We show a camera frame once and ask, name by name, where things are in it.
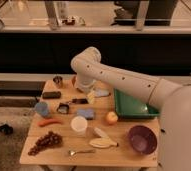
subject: bunch of grapes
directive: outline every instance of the bunch of grapes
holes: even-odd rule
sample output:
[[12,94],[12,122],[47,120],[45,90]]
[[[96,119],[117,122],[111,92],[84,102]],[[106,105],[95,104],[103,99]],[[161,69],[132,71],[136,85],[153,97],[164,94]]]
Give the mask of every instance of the bunch of grapes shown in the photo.
[[57,145],[62,145],[62,136],[49,131],[48,134],[44,135],[36,141],[35,146],[30,149],[28,155],[35,156],[40,151]]

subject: ceramic bowl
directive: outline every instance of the ceramic bowl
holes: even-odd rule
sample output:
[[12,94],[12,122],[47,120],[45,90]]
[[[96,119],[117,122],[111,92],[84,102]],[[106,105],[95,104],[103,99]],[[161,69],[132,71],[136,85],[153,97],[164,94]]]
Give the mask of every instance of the ceramic bowl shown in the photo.
[[154,132],[143,125],[130,128],[128,139],[132,148],[141,154],[151,154],[157,148],[157,137]]

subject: metal spoon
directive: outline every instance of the metal spoon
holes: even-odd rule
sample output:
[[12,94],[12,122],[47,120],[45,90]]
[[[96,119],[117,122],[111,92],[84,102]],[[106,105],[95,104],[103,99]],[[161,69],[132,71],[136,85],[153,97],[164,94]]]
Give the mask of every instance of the metal spoon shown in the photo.
[[91,150],[80,150],[80,151],[74,151],[74,150],[69,150],[68,154],[69,156],[73,156],[77,153],[95,153],[96,150],[95,149],[91,149]]

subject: tray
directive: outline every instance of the tray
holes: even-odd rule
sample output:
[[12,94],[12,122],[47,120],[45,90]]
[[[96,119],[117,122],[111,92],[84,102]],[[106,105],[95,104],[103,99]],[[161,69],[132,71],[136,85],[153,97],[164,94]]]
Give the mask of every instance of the tray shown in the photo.
[[114,89],[115,110],[119,118],[152,119],[159,115],[155,108]]

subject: gray floor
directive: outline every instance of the gray floor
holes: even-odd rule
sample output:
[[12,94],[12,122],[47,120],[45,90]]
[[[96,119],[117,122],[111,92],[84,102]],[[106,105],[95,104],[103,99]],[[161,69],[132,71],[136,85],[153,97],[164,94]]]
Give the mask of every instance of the gray floor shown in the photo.
[[[69,2],[69,16],[82,17],[86,26],[110,26],[115,17],[113,2]],[[47,26],[47,13],[43,1],[9,0],[0,10],[0,18],[6,26]],[[191,0],[180,0],[172,18],[171,26],[191,27]]]
[[[37,165],[21,165],[19,158],[27,137],[28,129],[33,117],[33,108],[27,107],[1,107],[5,106],[0,100],[0,125],[7,123],[14,128],[14,133],[4,135],[0,132],[0,171],[43,171]],[[49,166],[53,171],[69,171],[68,166]],[[138,168],[112,168],[112,167],[77,167],[76,171],[137,171]]]

